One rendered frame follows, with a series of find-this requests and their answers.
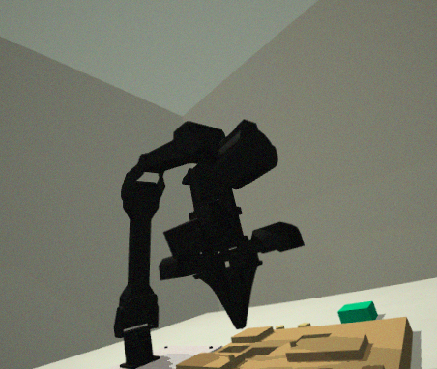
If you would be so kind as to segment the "green rectangular block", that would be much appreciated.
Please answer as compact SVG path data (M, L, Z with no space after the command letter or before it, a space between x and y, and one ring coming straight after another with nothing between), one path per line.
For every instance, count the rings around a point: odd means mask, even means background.
M378 316L373 301L344 305L337 312L342 324L371 321L375 320Z

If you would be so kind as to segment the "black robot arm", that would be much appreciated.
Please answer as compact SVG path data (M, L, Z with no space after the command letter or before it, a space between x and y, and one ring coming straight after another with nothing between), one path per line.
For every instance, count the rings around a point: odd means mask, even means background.
M115 338L125 343L125 363L135 369L160 359L152 351L150 329L159 327L158 297L149 285L151 219L165 189L163 173L195 163L182 185L189 185L192 203L240 189L277 166L276 147L255 122L243 119L225 136L222 129L185 121L173 131L173 140L142 154L124 179L123 209L130 219L128 285L116 311ZM157 183L138 181L144 172L158 173ZM194 219L163 232L173 259L207 250L224 236L236 240L232 215L221 199L193 211ZM123 329L141 326L123 332Z

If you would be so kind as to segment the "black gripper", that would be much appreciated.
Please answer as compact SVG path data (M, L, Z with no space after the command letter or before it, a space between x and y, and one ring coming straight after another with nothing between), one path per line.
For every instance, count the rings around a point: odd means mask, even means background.
M206 198L197 202L193 208L206 206L218 199L222 200L232 215L238 238L226 241L223 236L201 252L202 254L162 259L159 265L160 281L190 275L194 279L201 279L216 293L234 327L241 329L247 323L249 297L257 267L263 265L258 252L281 252L305 244L298 228L284 222L253 230L249 240L243 234L239 218L242 214L241 207L236 206L233 196ZM225 261L229 261L230 266L227 267Z

